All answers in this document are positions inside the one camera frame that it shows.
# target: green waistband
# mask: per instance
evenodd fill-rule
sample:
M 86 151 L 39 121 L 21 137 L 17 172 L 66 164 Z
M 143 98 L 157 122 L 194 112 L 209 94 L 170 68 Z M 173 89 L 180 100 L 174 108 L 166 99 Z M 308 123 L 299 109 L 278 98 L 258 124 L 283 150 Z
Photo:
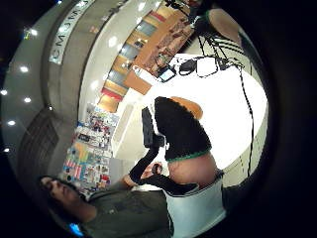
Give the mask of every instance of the green waistband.
M 167 161 L 168 163 L 170 163 L 170 162 L 176 162 L 176 161 L 190 160 L 190 159 L 194 159 L 194 158 L 196 158 L 196 157 L 205 155 L 207 152 L 210 151 L 210 149 L 211 149 L 211 147 L 208 148 L 208 149 L 205 150 L 205 151 L 195 152 L 195 153 L 193 153 L 193 154 L 190 154 L 190 155 L 187 155 L 187 156 L 184 156 L 184 157 L 176 157 L 176 158 L 173 158 L 173 159 L 167 159 L 167 158 L 165 158 L 165 159 L 166 159 L 166 161 Z
M 210 19 L 209 19 L 209 12 L 210 12 L 210 10 L 208 10 L 208 11 L 205 12 L 204 18 L 206 18 L 206 20 L 207 20 L 207 22 L 209 23 L 209 25 L 213 27 L 213 25 L 211 24 Z

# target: green shirt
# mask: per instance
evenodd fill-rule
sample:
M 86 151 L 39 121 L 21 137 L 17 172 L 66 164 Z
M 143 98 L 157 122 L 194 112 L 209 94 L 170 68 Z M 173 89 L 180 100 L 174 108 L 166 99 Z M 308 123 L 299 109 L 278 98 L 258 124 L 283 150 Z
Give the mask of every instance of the green shirt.
M 90 237 L 170 237 L 162 191 L 130 191 L 117 182 L 94 193 L 89 203 L 97 208 L 97 215 L 80 226 Z

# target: dark hair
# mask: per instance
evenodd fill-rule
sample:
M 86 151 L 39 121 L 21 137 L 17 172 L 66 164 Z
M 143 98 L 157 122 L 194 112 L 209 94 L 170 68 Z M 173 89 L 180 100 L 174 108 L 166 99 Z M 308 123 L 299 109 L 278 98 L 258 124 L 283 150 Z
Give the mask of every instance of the dark hair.
M 83 194 L 81 194 L 77 190 L 77 188 L 76 188 L 76 186 L 74 184 L 72 184 L 70 182 L 67 182 L 65 180 L 62 180 L 62 179 L 60 179 L 58 177 L 54 177 L 54 176 L 40 176 L 37 179 L 37 184 L 38 184 L 38 186 L 40 188 L 40 191 L 42 193 L 43 198 L 47 202 L 47 205 L 48 205 L 49 209 L 53 213 L 55 213 L 55 215 L 57 215 L 58 218 L 60 218 L 62 221 L 66 222 L 66 223 L 80 223 L 80 221 L 74 215 L 70 214 L 63 207 L 63 204 L 59 200 L 57 200 L 57 199 L 55 199 L 55 198 L 53 198 L 51 196 L 51 192 L 42 183 L 42 179 L 43 178 L 51 178 L 53 180 L 58 180 L 60 183 L 63 183 L 65 185 L 69 186 L 70 188 L 75 190 L 78 193 L 78 195 L 80 196 L 80 198 L 83 199 L 84 201 L 86 201 L 85 196 Z

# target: ceiling light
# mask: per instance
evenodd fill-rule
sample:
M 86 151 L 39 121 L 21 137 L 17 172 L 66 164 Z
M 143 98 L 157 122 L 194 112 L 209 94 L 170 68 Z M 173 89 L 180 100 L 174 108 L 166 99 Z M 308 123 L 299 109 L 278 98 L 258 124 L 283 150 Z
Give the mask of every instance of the ceiling light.
M 29 103 L 29 102 L 31 102 L 31 98 L 30 98 L 30 97 L 26 97 L 26 98 L 24 99 L 24 101 L 25 101 L 26 103 Z
M 108 43 L 109 43 L 109 47 L 113 48 L 117 44 L 117 37 L 110 38 Z
M 127 49 L 125 48 L 125 47 L 123 47 L 122 49 L 121 49 L 121 52 L 122 53 L 125 53 L 127 51 Z
M 95 104 L 98 104 L 99 100 L 100 100 L 100 98 L 97 97 L 97 98 L 95 99 Z
M 37 36 L 37 35 L 38 35 L 38 31 L 37 31 L 37 30 L 34 30 L 34 29 L 31 29 L 31 30 L 30 30 L 30 33 L 31 33 L 33 36 Z
M 137 24 L 141 23 L 141 21 L 142 21 L 142 17 L 139 17 L 139 18 L 137 19 Z
M 90 84 L 90 89 L 94 91 L 97 88 L 97 86 L 98 86 L 98 80 L 94 80 Z
M 64 26 L 58 28 L 58 31 L 62 33 L 62 32 L 67 31 L 68 28 L 69 28 L 69 27 L 67 27 L 66 25 L 64 25 Z
M 85 3 L 83 1 L 76 4 L 77 7 L 83 7 L 84 5 Z
M 122 47 L 123 47 L 123 44 L 119 44 L 119 45 L 117 46 L 118 52 L 122 49 Z
M 146 6 L 145 2 L 140 3 L 138 8 L 139 12 L 141 12 L 145 8 L 145 6 Z
M 15 121 L 8 121 L 8 125 L 9 125 L 9 126 L 14 126 L 15 124 L 16 124 Z
M 103 74 L 102 79 L 105 81 L 108 78 L 108 73 Z
M 7 90 L 1 90 L 0 92 L 2 95 L 7 95 L 8 94 L 8 91 Z
M 21 72 L 28 72 L 29 69 L 28 69 L 26 66 L 21 66 L 21 67 L 20 67 L 20 71 L 21 71 Z

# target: cable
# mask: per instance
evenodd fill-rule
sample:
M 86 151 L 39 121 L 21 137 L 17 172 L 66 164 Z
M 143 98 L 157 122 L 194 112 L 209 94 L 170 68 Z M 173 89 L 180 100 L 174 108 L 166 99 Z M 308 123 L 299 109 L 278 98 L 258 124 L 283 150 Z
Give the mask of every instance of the cable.
M 249 165 L 248 165 L 248 177 L 250 176 L 250 170 L 251 170 L 251 158 L 252 158 L 252 151 L 253 151 L 253 147 L 254 147 L 254 135 L 255 135 L 255 119 L 254 119 L 254 112 L 252 110 L 249 98 L 247 96 L 246 93 L 246 89 L 245 89 L 245 84 L 244 84 L 244 79 L 242 76 L 242 69 L 240 67 L 238 67 L 238 70 L 240 72 L 240 80 L 241 80 L 241 85 L 242 85 L 242 89 L 245 95 L 245 99 L 249 108 L 249 113 L 252 117 L 252 130 L 251 130 L 251 144 L 250 144 L 250 156 L 249 156 Z
M 250 64 L 250 75 L 252 75 L 252 64 L 250 60 L 249 60 L 249 64 Z
M 205 52 L 204 52 L 204 45 L 205 45 L 206 40 L 205 40 L 205 42 L 202 44 L 202 43 L 201 43 L 201 40 L 200 40 L 200 37 L 198 36 L 198 41 L 199 41 L 199 47 L 200 47 L 200 50 L 202 51 L 202 54 L 203 54 L 204 56 L 206 56 L 206 55 L 205 55 Z

